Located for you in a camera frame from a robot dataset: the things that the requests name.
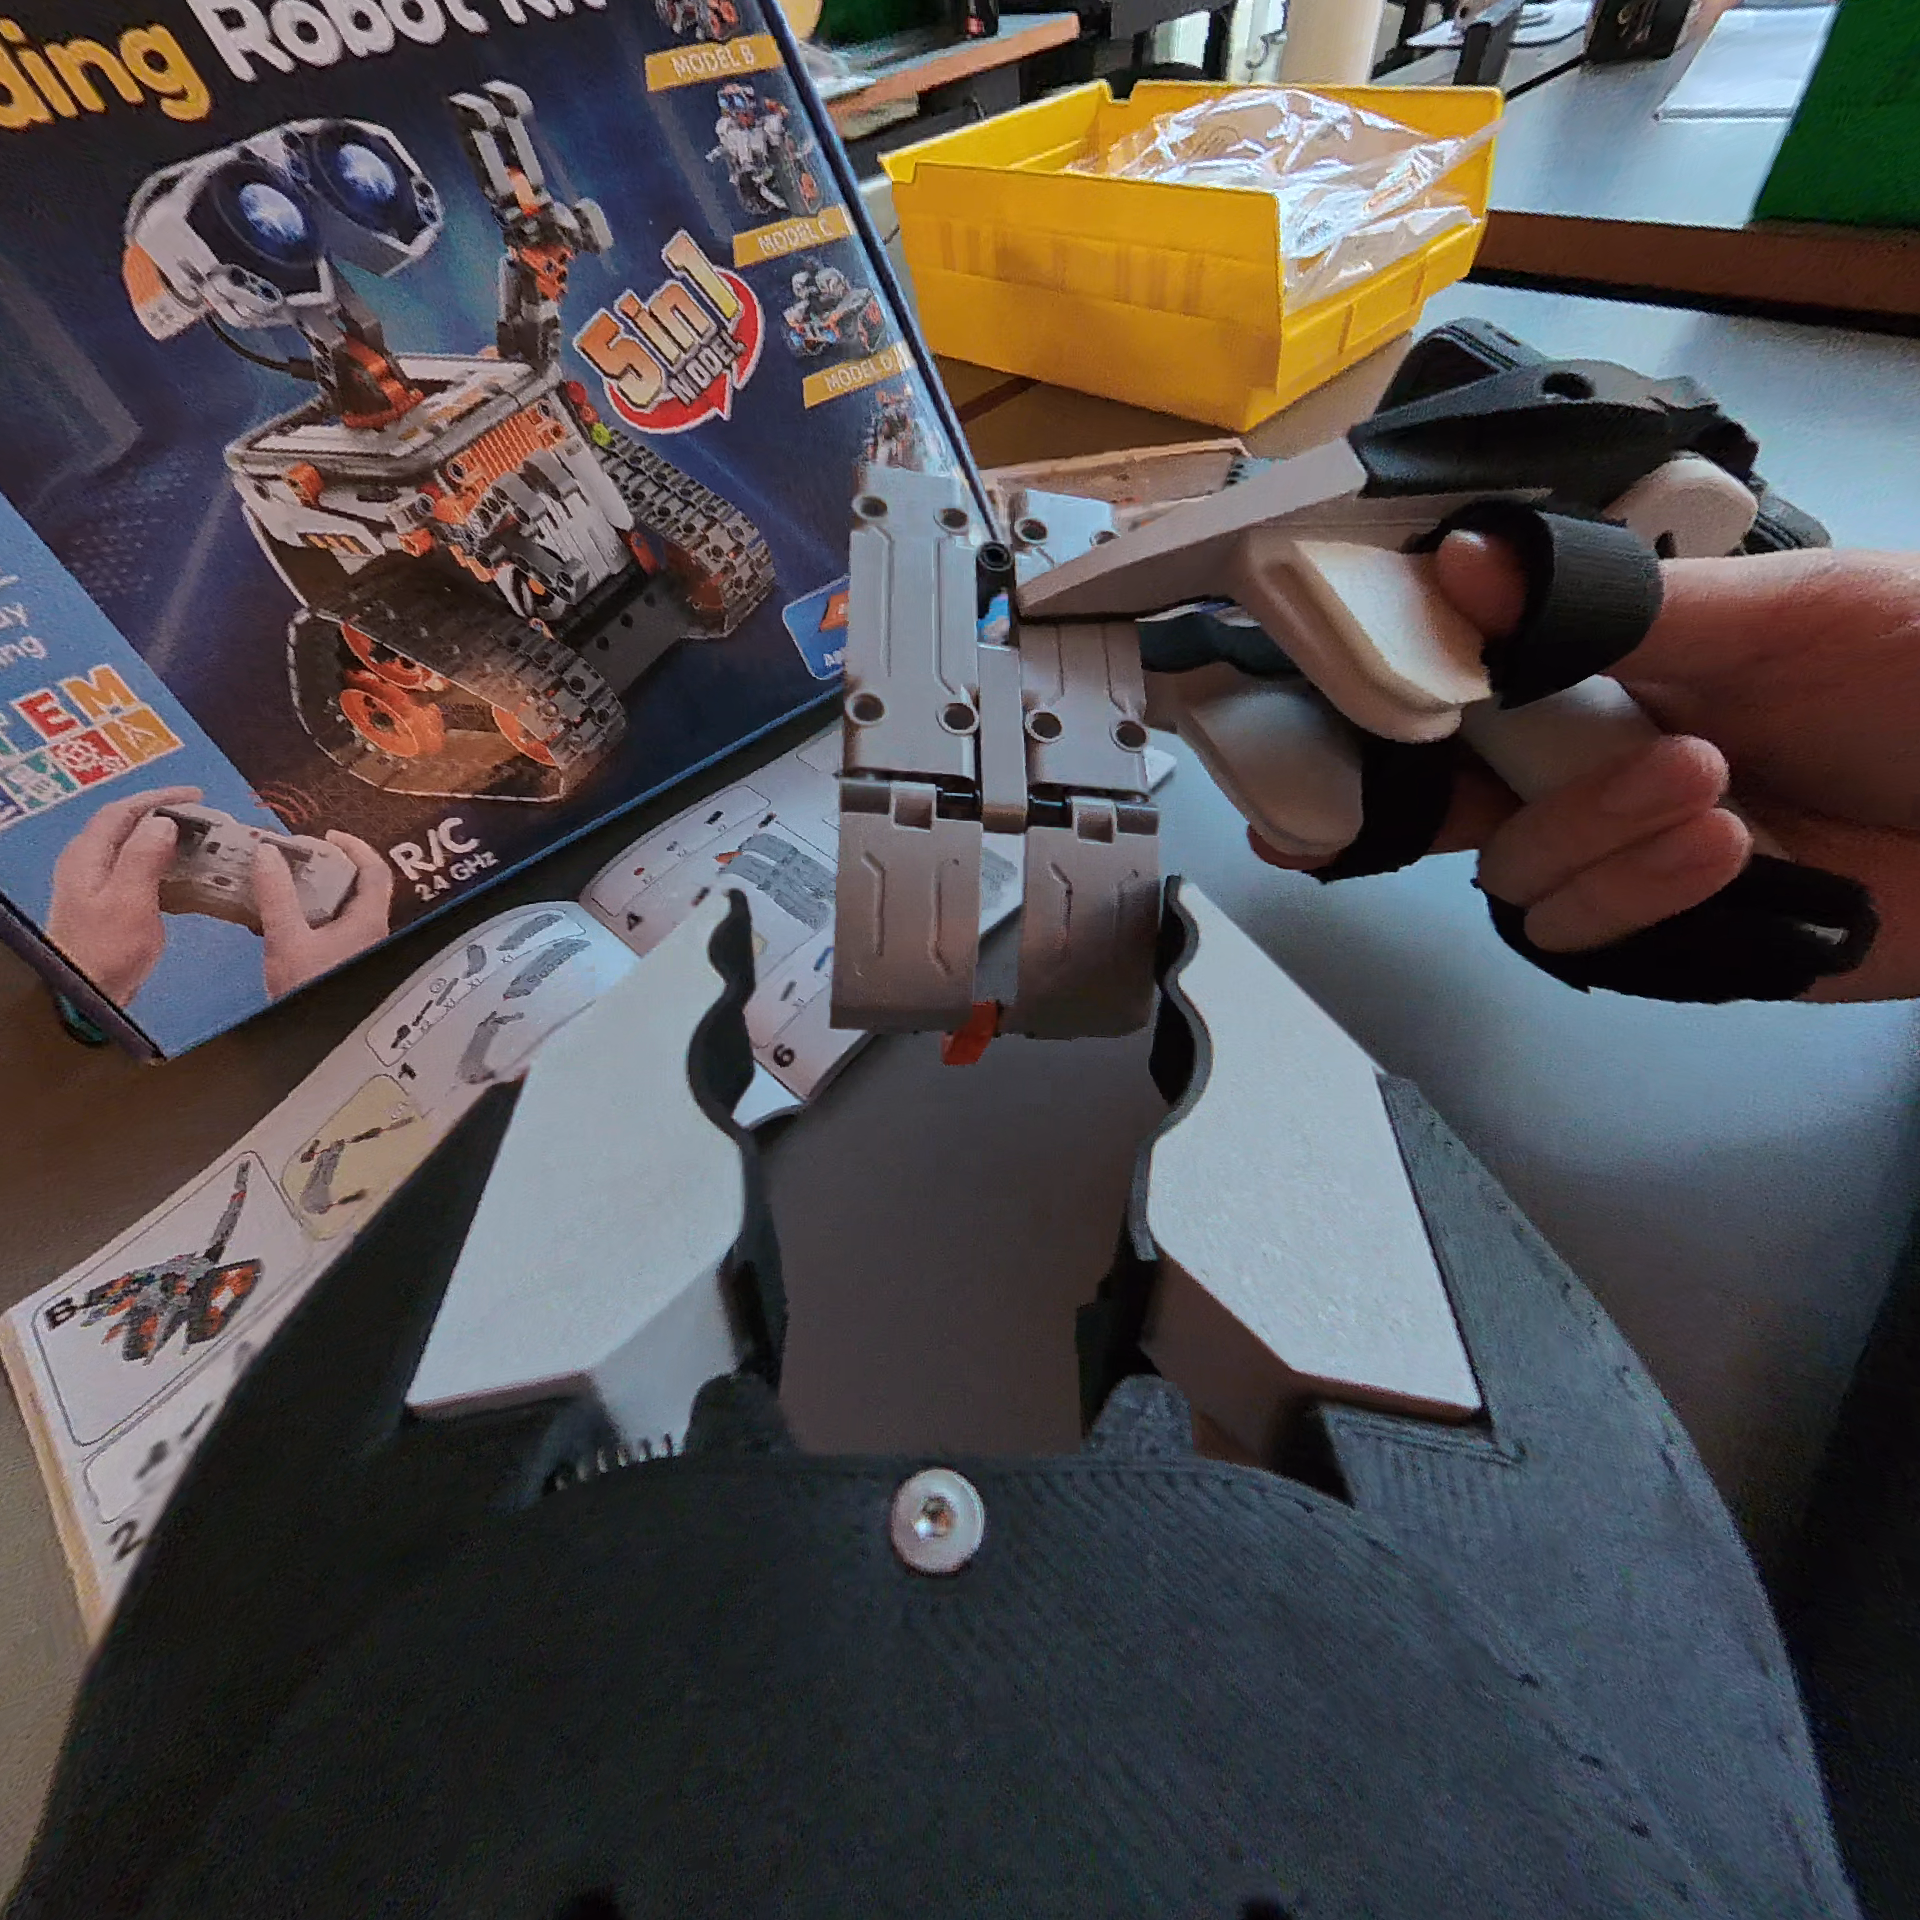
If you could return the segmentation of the white instruction booklet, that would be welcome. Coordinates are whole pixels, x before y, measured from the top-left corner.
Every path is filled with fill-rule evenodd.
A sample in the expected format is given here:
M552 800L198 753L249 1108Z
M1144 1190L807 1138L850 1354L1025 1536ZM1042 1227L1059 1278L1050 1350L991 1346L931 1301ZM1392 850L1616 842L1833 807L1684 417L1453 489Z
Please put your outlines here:
M839 727L631 842L578 901L480 920L216 1165L2 1319L2 1362L94 1639L228 1388L369 1215L493 1084L695 903L751 909L747 1129L858 1044L830 1030Z

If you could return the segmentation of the blue robot kit box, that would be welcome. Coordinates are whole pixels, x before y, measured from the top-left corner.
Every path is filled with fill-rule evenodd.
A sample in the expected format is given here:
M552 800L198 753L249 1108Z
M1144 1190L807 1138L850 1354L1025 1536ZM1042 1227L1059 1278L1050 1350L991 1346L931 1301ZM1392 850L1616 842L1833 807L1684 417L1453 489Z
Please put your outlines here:
M880 468L777 2L2 2L2 941L249 1023L837 694Z

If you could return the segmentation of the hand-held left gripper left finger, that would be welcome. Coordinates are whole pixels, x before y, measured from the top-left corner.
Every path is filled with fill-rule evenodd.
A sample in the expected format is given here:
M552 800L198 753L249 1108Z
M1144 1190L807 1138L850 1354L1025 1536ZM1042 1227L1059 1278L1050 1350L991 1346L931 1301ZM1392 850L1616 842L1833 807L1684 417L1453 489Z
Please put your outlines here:
M414 1415L586 1396L609 1419L690 1419L710 1378L777 1388L782 1255L735 1121L751 989L747 901L725 891L536 1053Z

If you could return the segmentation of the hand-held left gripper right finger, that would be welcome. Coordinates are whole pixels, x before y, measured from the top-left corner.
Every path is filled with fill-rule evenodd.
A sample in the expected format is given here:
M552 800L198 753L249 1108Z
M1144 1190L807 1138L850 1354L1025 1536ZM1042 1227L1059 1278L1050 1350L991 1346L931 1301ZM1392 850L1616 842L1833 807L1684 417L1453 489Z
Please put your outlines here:
M1165 899L1192 1070L1148 1142L1144 1353L1212 1427L1484 1412L1370 1054L1212 899Z

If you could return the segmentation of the clear plastic bags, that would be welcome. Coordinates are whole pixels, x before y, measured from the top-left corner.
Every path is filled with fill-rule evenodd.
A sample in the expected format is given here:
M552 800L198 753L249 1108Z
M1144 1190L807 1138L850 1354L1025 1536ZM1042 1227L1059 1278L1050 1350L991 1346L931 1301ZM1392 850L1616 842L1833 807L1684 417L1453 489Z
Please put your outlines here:
M1253 85L1155 115L1068 170L1265 193L1281 210L1288 293L1308 303L1471 230L1471 205L1442 176L1488 145L1491 132L1426 136L1328 96Z

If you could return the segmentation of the person's right hand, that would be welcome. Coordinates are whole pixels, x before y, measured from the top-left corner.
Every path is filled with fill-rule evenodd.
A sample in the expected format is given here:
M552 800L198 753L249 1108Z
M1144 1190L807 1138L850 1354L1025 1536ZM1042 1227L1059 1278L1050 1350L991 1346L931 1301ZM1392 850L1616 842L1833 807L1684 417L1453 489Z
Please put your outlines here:
M1708 901L1763 828L1877 903L1866 964L1812 1000L1915 1000L1916 559L1676 559L1661 577L1616 678L1665 737L1538 803L1471 762L1434 853L1477 853L1529 937L1571 952Z

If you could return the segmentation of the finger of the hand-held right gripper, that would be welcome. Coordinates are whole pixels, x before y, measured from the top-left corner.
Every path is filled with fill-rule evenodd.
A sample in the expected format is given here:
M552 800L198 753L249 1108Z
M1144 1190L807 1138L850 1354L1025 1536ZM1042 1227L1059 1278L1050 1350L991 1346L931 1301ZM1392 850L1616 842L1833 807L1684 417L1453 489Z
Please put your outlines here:
M1545 501L1545 487L1442 482L1440 492L1367 497L1367 469L1345 440L1282 460L1261 477L1102 543L1016 588L1029 620L1153 616L1225 598L1229 562L1251 532L1404 547L1465 501Z
M1271 460L1251 455L1240 440L1068 455L994 468L991 503L1001 522L1016 522L1020 516L1037 516L1037 509L1020 507L1022 492L1085 497L1109 503L1117 522L1129 525L1178 501L1220 492L1261 468L1271 468Z

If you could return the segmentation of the grey building block assembly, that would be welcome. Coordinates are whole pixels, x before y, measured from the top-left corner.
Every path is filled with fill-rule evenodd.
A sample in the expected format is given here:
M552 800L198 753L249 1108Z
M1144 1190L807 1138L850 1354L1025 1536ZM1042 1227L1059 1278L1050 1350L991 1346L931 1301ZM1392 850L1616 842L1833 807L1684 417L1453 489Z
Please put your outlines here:
M830 1023L1122 1037L1155 1004L1159 810L1129 620L1025 620L958 472L851 497Z

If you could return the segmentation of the yellow bin with bags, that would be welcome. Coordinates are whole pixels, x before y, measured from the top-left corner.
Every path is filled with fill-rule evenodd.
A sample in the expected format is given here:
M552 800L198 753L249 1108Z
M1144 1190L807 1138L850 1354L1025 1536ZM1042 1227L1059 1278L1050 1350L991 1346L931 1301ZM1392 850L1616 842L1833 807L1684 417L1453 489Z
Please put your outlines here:
M889 155L931 348L1245 430L1407 333L1477 261L1495 140L1442 176L1471 230L1308 303L1288 293L1281 210L1265 193L1068 170L1155 115L1237 89L1251 85L1139 83L1117 100L1093 83ZM1426 136L1495 136L1505 106L1473 85L1307 90Z

